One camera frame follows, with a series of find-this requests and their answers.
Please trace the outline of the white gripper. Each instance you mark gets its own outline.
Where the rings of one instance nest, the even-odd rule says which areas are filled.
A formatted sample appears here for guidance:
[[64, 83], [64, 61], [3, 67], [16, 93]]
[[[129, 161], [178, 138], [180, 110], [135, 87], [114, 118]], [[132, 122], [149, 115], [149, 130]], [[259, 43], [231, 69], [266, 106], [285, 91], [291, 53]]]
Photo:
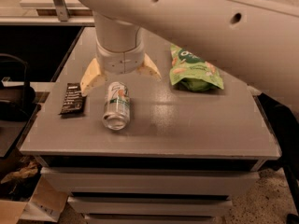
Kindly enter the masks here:
[[145, 55], [144, 43], [128, 51], [110, 51], [96, 43], [96, 58], [92, 59], [80, 81], [81, 93], [87, 96], [94, 88], [103, 86], [107, 81], [105, 72], [127, 74], [134, 70], [139, 75], [161, 79], [161, 74], [148, 54]]

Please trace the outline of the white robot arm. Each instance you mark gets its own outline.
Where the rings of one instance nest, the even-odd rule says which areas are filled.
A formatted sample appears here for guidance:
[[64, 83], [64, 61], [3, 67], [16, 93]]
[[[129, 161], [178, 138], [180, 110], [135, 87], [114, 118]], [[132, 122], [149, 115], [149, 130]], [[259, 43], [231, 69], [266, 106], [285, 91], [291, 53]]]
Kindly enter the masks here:
[[296, 111], [299, 17], [269, 0], [79, 0], [141, 26]]

